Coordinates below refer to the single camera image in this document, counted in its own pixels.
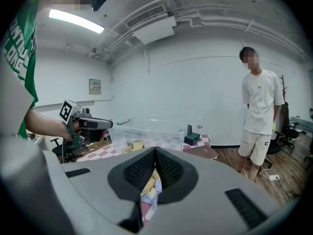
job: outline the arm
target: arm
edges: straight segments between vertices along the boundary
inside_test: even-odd
[[[243,93],[243,104],[246,104],[249,109],[250,96],[249,96],[248,89],[246,88],[246,84],[244,82],[242,83],[242,93]]]
[[[67,127],[62,121],[46,117],[34,109],[28,110],[24,120],[26,129],[33,133],[72,140],[72,136],[68,133]],[[77,131],[78,129],[79,124],[75,122],[74,130]]]
[[[283,90],[281,88],[281,85],[279,83],[278,77],[275,75],[274,77],[274,118],[273,121],[275,121],[277,114],[278,114],[278,110],[279,110],[279,106],[284,104],[284,97],[283,97]]]
[[[278,110],[279,110],[279,105],[274,105],[274,119],[273,119],[273,122],[275,121],[275,119],[277,117]]]

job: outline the person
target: person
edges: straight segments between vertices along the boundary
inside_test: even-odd
[[[239,147],[238,172],[250,157],[252,167],[249,179],[254,180],[263,164],[272,135],[273,122],[279,106],[284,104],[283,92],[275,73],[260,68],[260,58],[251,47],[239,54],[242,63],[250,70],[242,81],[243,104],[248,107],[244,132]]]
[[[6,59],[14,75],[24,85],[28,92],[34,97],[29,110],[19,129],[18,135],[27,139],[26,130],[33,133],[47,136],[62,137],[71,140],[72,137],[67,131],[66,125],[60,121],[45,117],[37,113],[33,107],[38,101],[34,71],[36,64],[36,17],[39,12],[47,8],[68,8],[73,9],[74,5],[84,4],[86,0],[27,0],[19,10],[15,19],[7,29],[1,42],[2,55]],[[79,130],[79,122],[75,121],[73,130]]]

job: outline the office chair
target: office chair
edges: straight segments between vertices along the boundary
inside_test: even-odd
[[[283,130],[282,133],[285,135],[282,137],[279,141],[283,145],[287,145],[291,151],[294,150],[294,144],[291,143],[292,139],[296,139],[300,133],[297,132],[296,126],[299,124],[297,122],[292,122],[292,125],[289,124],[289,109],[288,109],[288,103],[285,102],[285,105],[283,106],[285,110],[285,117],[283,119]]]
[[[57,146],[52,149],[52,152],[55,155],[57,155],[57,157],[60,157],[60,156],[62,156],[62,145],[59,145],[58,139],[59,138],[52,139],[52,140],[50,140],[50,142],[55,142],[56,143]],[[72,145],[71,141],[65,141],[64,142],[64,144],[63,144],[64,162],[62,161],[62,163],[67,163],[69,161],[74,162],[73,159],[80,158],[80,157],[83,156],[83,155],[75,155],[73,153],[72,149],[68,149],[68,147],[71,146],[71,145]]]
[[[270,140],[268,152],[266,155],[272,155],[282,150],[282,146],[278,144],[278,139],[283,138],[285,135],[279,131],[275,131],[275,133],[277,134],[277,136],[275,139]],[[268,169],[271,169],[273,166],[272,162],[270,162],[266,157],[265,157],[264,163],[268,164]]]
[[[313,109],[312,108],[310,108],[310,117],[313,120]],[[313,138],[312,138],[311,145],[310,145],[310,153],[311,153],[311,155],[309,157],[305,157],[305,159],[304,159],[304,161],[306,161],[306,160],[309,161],[309,164],[305,168],[305,170],[308,170],[313,165]]]

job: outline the black box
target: black box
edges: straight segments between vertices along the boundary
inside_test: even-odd
[[[191,133],[191,135],[186,135],[184,143],[188,145],[194,145],[196,142],[198,142],[200,139],[200,134],[198,133]]]

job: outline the ceiling light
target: ceiling light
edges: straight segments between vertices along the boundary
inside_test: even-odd
[[[97,25],[93,22],[90,22],[84,18],[77,17],[73,14],[70,14],[70,13],[67,13],[67,12],[64,12],[61,10],[52,10],[51,9],[50,13],[49,13],[49,17],[79,25],[81,27],[90,29],[90,30],[97,32],[99,34],[104,30],[104,27],[102,27],[102,26],[99,26],[99,25]]]

